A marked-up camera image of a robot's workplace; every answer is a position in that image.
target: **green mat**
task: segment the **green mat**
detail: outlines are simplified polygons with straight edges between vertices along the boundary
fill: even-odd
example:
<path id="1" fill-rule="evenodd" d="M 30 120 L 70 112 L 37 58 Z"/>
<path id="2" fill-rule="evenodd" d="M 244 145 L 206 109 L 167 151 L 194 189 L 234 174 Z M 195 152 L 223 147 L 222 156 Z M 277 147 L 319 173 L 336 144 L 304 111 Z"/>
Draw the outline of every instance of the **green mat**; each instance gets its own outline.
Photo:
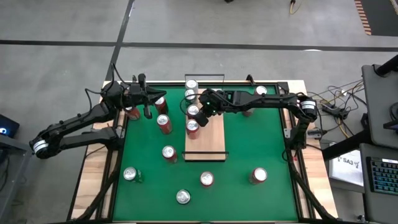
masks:
<path id="1" fill-rule="evenodd" d="M 163 135 L 154 119 L 129 121 L 121 175 L 114 208 L 114 221 L 297 221 L 288 164 L 282 160 L 284 139 L 278 109 L 257 109 L 247 118 L 224 114 L 225 162 L 185 162 L 185 117 L 179 109 L 184 88 L 164 87 L 173 132 Z M 250 87 L 231 87 L 246 90 Z M 267 86 L 275 94 L 273 86 Z M 162 148 L 173 146 L 178 162 L 169 164 Z M 128 182 L 123 170 L 133 166 L 143 173 L 144 182 Z M 268 179 L 249 183 L 255 167 L 263 167 Z M 210 171 L 214 184 L 204 189 L 200 174 Z M 187 189 L 191 201 L 180 205 L 176 194 Z"/>

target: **gray floor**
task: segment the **gray floor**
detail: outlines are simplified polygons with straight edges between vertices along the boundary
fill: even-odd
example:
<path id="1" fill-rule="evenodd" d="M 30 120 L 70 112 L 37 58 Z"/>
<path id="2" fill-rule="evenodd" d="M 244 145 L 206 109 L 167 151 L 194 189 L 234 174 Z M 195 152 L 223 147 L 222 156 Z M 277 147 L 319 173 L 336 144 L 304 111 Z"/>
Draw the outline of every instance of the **gray floor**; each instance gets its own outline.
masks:
<path id="1" fill-rule="evenodd" d="M 0 0 L 0 39 L 116 41 L 128 0 Z M 288 0 L 137 0 L 125 42 L 395 47 L 397 37 L 364 33 L 353 0 L 308 0 L 289 16 Z M 98 90 L 113 47 L 0 45 L 0 113 L 18 122 L 18 140 L 28 142 L 49 124 L 88 109 L 84 88 Z M 123 78 L 181 80 L 185 73 L 224 73 L 228 80 L 305 80 L 308 91 L 361 79 L 361 66 L 383 63 L 395 53 L 294 50 L 122 48 Z M 360 131 L 366 109 L 346 120 Z M 334 121 L 323 117 L 324 129 Z M 343 140 L 334 130 L 325 136 Z M 84 151 L 72 149 L 48 160 L 32 158 L 27 182 L 11 220 L 62 222 L 68 213 Z M 361 195 L 333 189 L 339 217 L 363 213 Z"/>

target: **red soda can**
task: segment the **red soda can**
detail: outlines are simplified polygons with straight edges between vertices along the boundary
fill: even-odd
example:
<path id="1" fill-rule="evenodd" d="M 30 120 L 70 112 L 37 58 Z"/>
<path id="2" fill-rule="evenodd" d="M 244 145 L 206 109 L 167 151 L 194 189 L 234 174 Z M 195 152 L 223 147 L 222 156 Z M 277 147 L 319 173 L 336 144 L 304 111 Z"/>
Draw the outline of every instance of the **red soda can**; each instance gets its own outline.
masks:
<path id="1" fill-rule="evenodd" d="M 199 124 L 195 120 L 188 120 L 187 122 L 188 138 L 197 139 L 199 137 Z"/>
<path id="2" fill-rule="evenodd" d="M 260 184 L 266 181 L 266 179 L 267 171 L 262 167 L 257 167 L 250 173 L 249 181 L 252 184 Z"/>
<path id="3" fill-rule="evenodd" d="M 254 90 L 255 95 L 267 94 L 267 88 L 264 86 L 257 86 Z M 247 111 L 243 111 L 242 114 L 245 116 L 251 116 L 254 112 L 254 108 L 248 109 Z"/>
<path id="4" fill-rule="evenodd" d="M 162 150 L 163 158 L 171 163 L 177 162 L 177 152 L 173 146 L 165 146 Z"/>
<path id="5" fill-rule="evenodd" d="M 164 98 L 164 96 L 160 97 L 156 102 L 155 102 L 155 107 L 157 112 L 159 112 L 159 114 L 166 114 L 168 115 L 169 113 L 169 106 L 167 106 L 167 102 L 166 99 Z"/>
<path id="6" fill-rule="evenodd" d="M 188 119 L 193 119 L 193 117 L 199 113 L 199 107 L 198 105 L 190 105 L 187 108 L 187 115 L 188 115 Z"/>
<path id="7" fill-rule="evenodd" d="M 172 122 L 165 114 L 161 114 L 157 117 L 157 124 L 159 125 L 163 134 L 170 134 L 173 131 Z"/>
<path id="8" fill-rule="evenodd" d="M 141 117 L 141 114 L 138 108 L 136 107 L 133 108 L 132 106 L 130 106 L 128 108 L 125 108 L 125 110 L 126 110 L 126 115 L 127 117 L 130 118 L 130 120 L 136 121 Z"/>
<path id="9" fill-rule="evenodd" d="M 214 176 L 211 172 L 203 172 L 200 175 L 200 183 L 204 187 L 210 187 L 214 182 Z"/>

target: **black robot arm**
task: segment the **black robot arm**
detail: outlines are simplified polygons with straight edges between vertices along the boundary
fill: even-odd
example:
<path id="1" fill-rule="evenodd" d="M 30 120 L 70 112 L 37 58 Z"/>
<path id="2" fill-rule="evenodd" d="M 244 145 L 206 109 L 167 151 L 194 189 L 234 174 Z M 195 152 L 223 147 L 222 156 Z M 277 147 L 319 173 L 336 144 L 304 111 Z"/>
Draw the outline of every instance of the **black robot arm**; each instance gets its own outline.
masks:
<path id="1" fill-rule="evenodd" d="M 285 139 L 289 149 L 305 148 L 305 133 L 308 125 L 317 119 L 317 103 L 303 93 L 286 95 L 253 95 L 246 91 L 205 90 L 199 101 L 203 105 L 194 117 L 200 126 L 205 126 L 210 116 L 247 111 L 251 108 L 286 108 L 298 118 L 298 124 Z"/>
<path id="2" fill-rule="evenodd" d="M 101 103 L 92 107 L 89 112 L 77 114 L 74 118 L 60 121 L 57 124 L 51 124 L 29 142 L 38 158 L 47 159 L 57 155 L 62 150 L 94 143 L 107 146 L 115 145 L 119 136 L 112 127 L 78 136 L 64 136 L 94 123 L 111 121 L 121 110 L 137 105 L 144 105 L 144 116 L 151 119 L 149 106 L 164 96 L 166 91 L 155 90 L 147 86 L 145 75 L 140 74 L 138 82 L 136 82 L 135 77 L 133 82 L 128 84 L 120 85 L 117 81 L 113 81 L 104 86 L 99 94 L 103 98 Z"/>

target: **wooden platform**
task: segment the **wooden platform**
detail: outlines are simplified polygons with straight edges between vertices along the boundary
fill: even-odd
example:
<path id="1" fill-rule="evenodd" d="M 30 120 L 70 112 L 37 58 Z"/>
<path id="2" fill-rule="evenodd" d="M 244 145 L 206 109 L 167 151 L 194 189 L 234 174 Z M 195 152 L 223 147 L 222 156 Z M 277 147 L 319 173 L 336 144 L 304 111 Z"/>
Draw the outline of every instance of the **wooden platform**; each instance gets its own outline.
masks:
<path id="1" fill-rule="evenodd" d="M 190 139 L 185 134 L 185 152 L 225 152 L 224 116 L 216 115 L 209 118 L 205 127 L 199 127 L 199 137 Z M 224 161 L 226 154 L 186 154 L 187 161 Z"/>

